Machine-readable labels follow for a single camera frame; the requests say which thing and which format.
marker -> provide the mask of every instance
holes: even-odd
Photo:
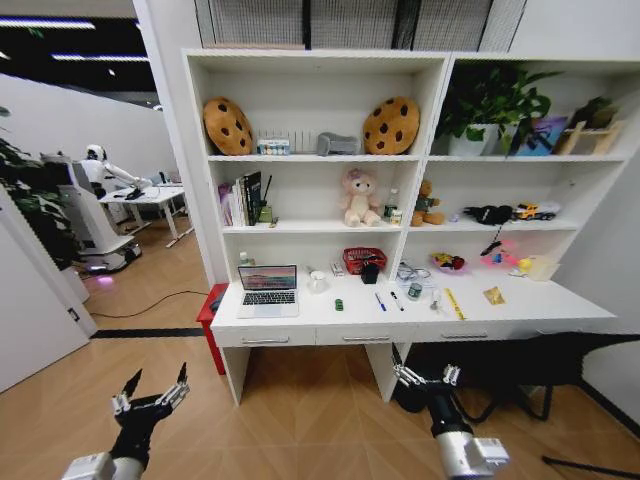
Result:
[[[376,292],[374,295],[376,296],[376,300],[378,300],[378,303],[380,304],[380,308],[382,308],[382,311],[386,312],[387,307],[385,307],[384,303],[382,303],[382,300],[380,300],[380,295],[378,295],[378,292]]]
[[[398,305],[398,308],[400,309],[401,312],[404,312],[404,307],[402,306],[402,304],[400,303],[400,300],[398,300],[398,297],[396,297],[396,293],[395,292],[391,292],[391,296],[393,297],[393,299],[396,301],[396,305]]]

book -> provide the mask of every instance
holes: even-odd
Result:
[[[244,196],[242,193],[242,189],[240,188],[240,179],[236,178],[236,184],[234,185],[235,187],[235,201],[236,201],[236,205],[237,205],[237,209],[238,209],[238,226],[239,227],[243,227],[244,226],[244,210],[243,210],[243,203],[242,203],[242,197]]]
[[[244,177],[240,178],[240,197],[242,199],[242,218],[243,225],[246,227],[249,225],[249,206],[247,204],[247,189],[245,186]]]
[[[231,215],[231,185],[223,183],[218,185],[218,196],[220,197],[220,209],[222,210],[222,223],[225,227],[233,225],[233,217]]]
[[[231,206],[231,225],[240,226],[240,211],[238,210],[238,190],[235,185],[231,186],[229,194],[229,204]]]
[[[244,188],[247,202],[248,225],[255,225],[261,209],[262,174],[253,172],[244,176]]]

teddy bear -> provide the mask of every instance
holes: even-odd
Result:
[[[376,190],[375,177],[359,168],[353,168],[342,177],[342,186],[347,195],[340,202],[346,209],[344,223],[350,227],[358,227],[360,223],[372,227],[380,222],[376,209],[380,201],[373,195]]]
[[[412,227],[419,227],[423,222],[433,225],[442,225],[444,223],[444,213],[429,213],[431,207],[440,205],[439,198],[431,198],[429,195],[431,195],[431,182],[429,180],[423,180],[420,185],[420,194],[416,200],[416,208],[411,217]]]

ceiling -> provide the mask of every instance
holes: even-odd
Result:
[[[28,18],[70,19],[42,16]],[[51,56],[54,53],[64,53],[146,57],[135,18],[89,17],[73,20],[91,22],[95,29],[0,26],[0,51],[4,54],[0,55],[0,73],[95,93],[148,92],[150,98],[155,97],[156,88],[148,61],[57,61]]]
[[[2,16],[136,18],[132,0],[2,0]]]

small framed picture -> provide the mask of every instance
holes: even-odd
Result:
[[[511,144],[511,155],[532,157],[551,154],[560,139],[569,117],[542,117],[530,120],[531,128],[526,128],[529,120],[523,120]]]

